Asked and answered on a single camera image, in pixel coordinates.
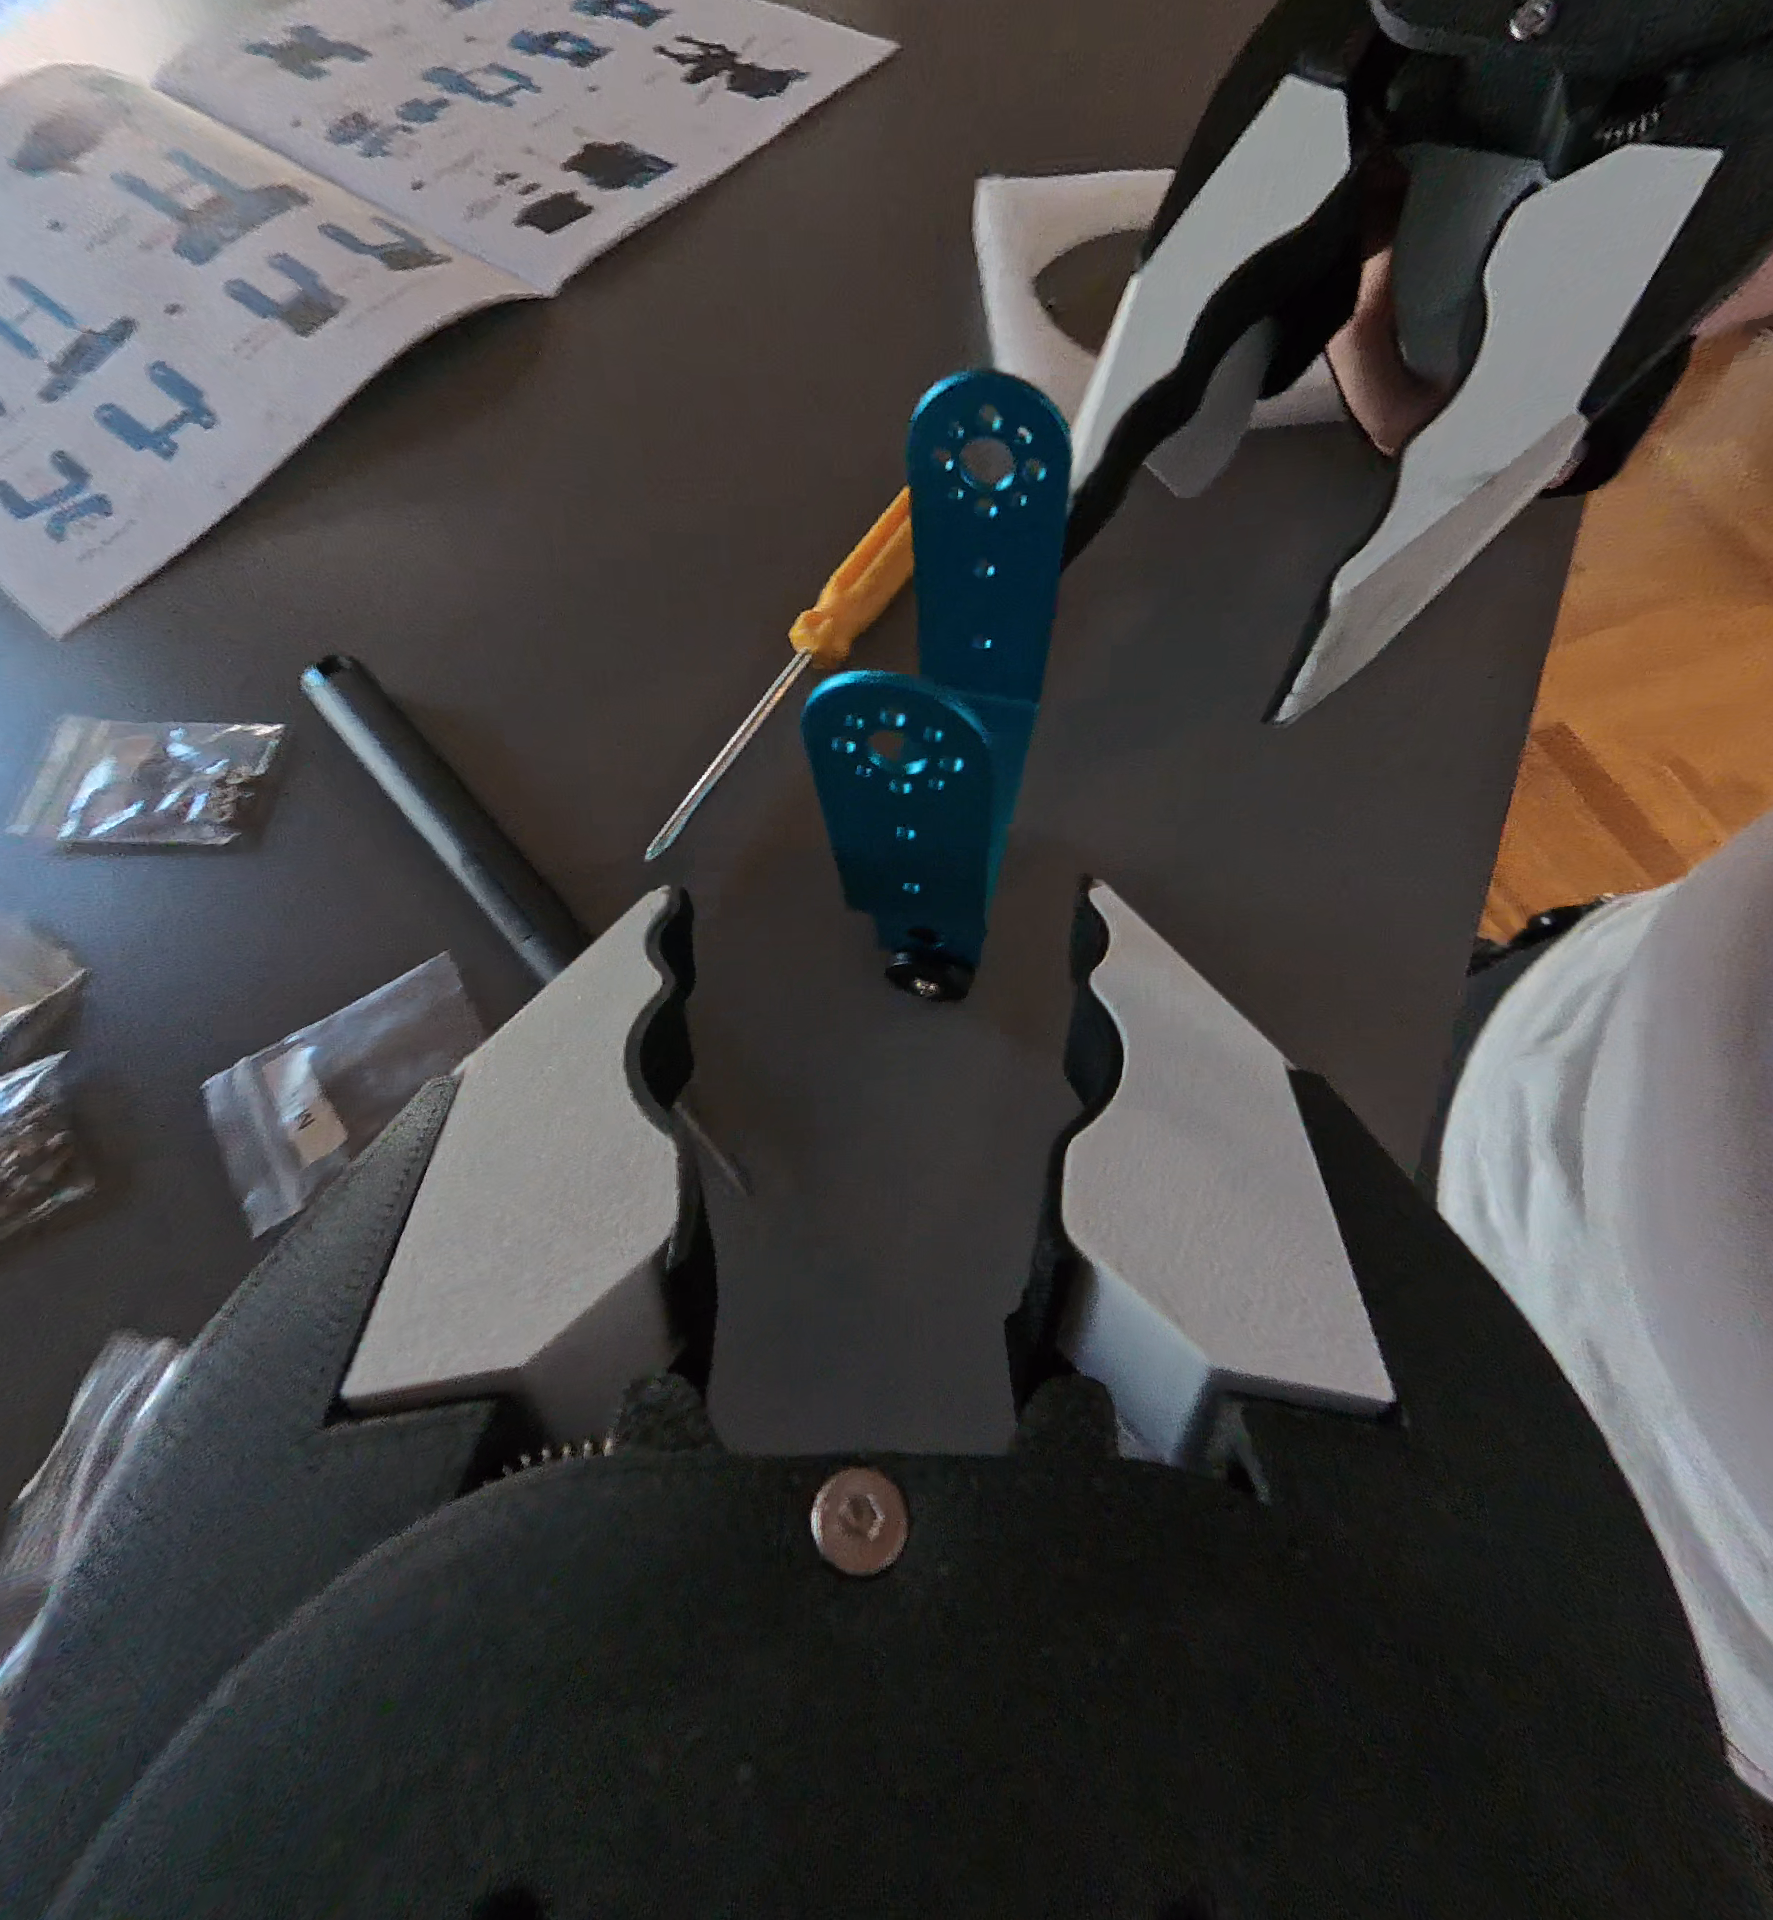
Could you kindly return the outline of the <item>dark grey desk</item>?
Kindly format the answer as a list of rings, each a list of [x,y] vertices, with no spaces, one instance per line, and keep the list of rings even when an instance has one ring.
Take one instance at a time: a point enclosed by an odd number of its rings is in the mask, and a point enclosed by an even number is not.
[[[985,355],[985,174],[1173,163],[1260,4],[829,4],[897,57],[554,302],[454,325],[209,541],[49,643],[0,600],[0,903],[90,964],[97,1191],[0,1249],[0,1522],[113,1331],[200,1331],[255,1259],[200,1083],[451,954],[530,977],[298,690],[362,660],[599,931],[695,903],[691,1103],[744,1450],[998,1450],[1062,1080],[1080,877],[1116,887],[1405,1167],[1419,1158],[1579,505],[1516,520],[1356,682],[1264,725],[1378,516],[1347,430],[1142,474],[1064,578],[966,1003],[880,978],[789,705],[638,853]]]

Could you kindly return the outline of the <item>open instruction booklet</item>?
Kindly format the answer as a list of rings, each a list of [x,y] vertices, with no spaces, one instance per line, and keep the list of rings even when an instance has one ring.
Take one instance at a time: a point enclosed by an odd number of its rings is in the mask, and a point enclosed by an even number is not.
[[[2,600],[77,634],[894,51],[785,4],[0,4]]]

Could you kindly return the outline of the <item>blue metal bracket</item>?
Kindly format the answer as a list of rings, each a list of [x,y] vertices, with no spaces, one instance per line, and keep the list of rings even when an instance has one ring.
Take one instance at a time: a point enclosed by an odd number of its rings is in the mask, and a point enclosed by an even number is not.
[[[1070,434],[1011,371],[959,371],[904,447],[917,672],[844,672],[801,732],[852,913],[891,955],[930,928],[979,958],[1039,718],[1067,516]]]

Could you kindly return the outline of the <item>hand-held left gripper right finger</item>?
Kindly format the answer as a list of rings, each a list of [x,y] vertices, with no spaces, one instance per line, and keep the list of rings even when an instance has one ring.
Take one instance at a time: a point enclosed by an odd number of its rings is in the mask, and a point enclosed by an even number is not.
[[[1142,1459],[1206,1463],[1235,1404],[1378,1419],[1378,1347],[1284,1050],[1111,885],[1070,928],[1064,1080],[1015,1410],[1098,1383]]]

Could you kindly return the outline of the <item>yellow handled screwdriver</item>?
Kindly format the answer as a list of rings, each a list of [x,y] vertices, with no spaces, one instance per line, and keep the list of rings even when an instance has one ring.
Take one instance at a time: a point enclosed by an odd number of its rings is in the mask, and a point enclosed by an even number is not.
[[[897,592],[913,581],[913,497],[901,486],[891,505],[871,520],[839,566],[826,578],[811,607],[796,614],[789,630],[792,660],[753,702],[749,718],[727,733],[700,780],[687,790],[672,815],[658,826],[645,849],[645,862],[658,862],[678,841],[681,830],[724,780],[757,732],[778,715],[789,690],[805,674],[835,674],[849,667],[852,647],[867,637]]]

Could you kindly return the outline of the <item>scattered small clear parts bags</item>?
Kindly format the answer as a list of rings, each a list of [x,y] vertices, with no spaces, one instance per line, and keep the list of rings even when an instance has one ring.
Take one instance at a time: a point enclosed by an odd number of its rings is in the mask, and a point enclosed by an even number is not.
[[[205,790],[144,790],[136,769],[91,769],[91,748],[54,746],[23,826],[103,846],[192,846],[232,836],[238,787],[262,775],[278,732],[208,732],[212,746],[166,748]],[[38,1050],[82,988],[77,958],[0,910],[0,1246],[95,1188],[65,1050]],[[454,961],[441,954],[354,1005],[209,1077],[205,1115],[249,1236],[290,1218],[362,1151],[432,1077],[484,1036]],[[77,1387],[52,1455],[10,1508],[0,1548],[0,1715],[58,1577],[71,1570],[105,1478],[172,1380],[172,1339],[113,1335]]]

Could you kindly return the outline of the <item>white foam piece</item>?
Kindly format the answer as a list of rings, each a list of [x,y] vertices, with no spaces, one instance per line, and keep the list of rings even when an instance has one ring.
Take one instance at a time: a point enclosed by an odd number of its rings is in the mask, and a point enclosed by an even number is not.
[[[993,366],[1080,415],[1097,355],[1170,171],[985,176],[973,191],[973,254]],[[1173,497],[1198,497],[1224,473],[1237,437],[1199,408],[1144,467]],[[1323,356],[1278,397],[1255,404],[1248,430],[1347,420]]]

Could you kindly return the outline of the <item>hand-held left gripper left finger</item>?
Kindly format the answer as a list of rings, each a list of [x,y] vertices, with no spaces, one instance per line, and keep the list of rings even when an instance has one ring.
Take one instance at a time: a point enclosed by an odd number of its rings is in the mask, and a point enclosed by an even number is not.
[[[714,1246],[672,1115],[694,972],[691,899],[658,887],[465,1060],[349,1410],[504,1398],[547,1443],[586,1443],[636,1380],[704,1394]]]

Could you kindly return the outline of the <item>black cylindrical tool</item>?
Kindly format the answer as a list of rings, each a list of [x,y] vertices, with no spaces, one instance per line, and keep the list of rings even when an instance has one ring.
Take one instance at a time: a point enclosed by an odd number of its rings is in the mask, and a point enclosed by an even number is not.
[[[691,1148],[749,1191],[684,1111],[691,900],[661,887],[586,935],[357,660],[310,666],[303,687],[541,981],[458,1070],[408,1210],[411,1273],[441,1275],[422,1256],[526,1256],[557,1230],[590,1230],[596,1259],[619,1259],[622,1275],[691,1253],[704,1227]]]

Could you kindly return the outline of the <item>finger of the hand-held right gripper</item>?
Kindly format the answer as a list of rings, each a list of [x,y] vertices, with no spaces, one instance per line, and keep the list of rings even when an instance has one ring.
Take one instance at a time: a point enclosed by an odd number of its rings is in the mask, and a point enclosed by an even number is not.
[[[1169,443],[1183,443],[1185,497],[1225,470],[1274,359],[1298,352],[1298,305],[1347,256],[1350,224],[1347,92],[1298,74],[1192,192],[1170,182],[1070,430],[1064,564]]]
[[[1589,391],[1722,162],[1707,146],[1624,146],[1562,182],[1529,162],[1419,149],[1419,199],[1448,184],[1494,214],[1480,261],[1483,339],[1401,450],[1368,541],[1332,574],[1319,634],[1270,719],[1291,725],[1357,677],[1572,464]]]

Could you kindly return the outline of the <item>person's right hand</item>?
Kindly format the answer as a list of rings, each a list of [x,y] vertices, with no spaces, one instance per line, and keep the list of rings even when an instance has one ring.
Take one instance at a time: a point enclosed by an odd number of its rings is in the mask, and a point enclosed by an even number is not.
[[[1439,381],[1405,359],[1393,264],[1393,244],[1360,261],[1352,315],[1327,346],[1327,366],[1350,418],[1383,459],[1395,459],[1465,384],[1465,371]]]

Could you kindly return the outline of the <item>white t-shirt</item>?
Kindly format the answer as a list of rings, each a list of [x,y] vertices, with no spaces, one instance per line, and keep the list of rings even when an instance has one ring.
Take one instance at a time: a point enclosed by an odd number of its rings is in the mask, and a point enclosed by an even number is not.
[[[1560,1362],[1773,1807],[1773,808],[1473,972],[1442,1218]]]

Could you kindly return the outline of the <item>black servo motor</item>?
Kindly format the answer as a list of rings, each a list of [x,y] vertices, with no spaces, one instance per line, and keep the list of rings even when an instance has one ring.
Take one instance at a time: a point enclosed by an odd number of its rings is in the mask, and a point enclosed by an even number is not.
[[[930,928],[910,928],[884,977],[907,997],[953,1005],[966,998],[975,964],[949,949]]]

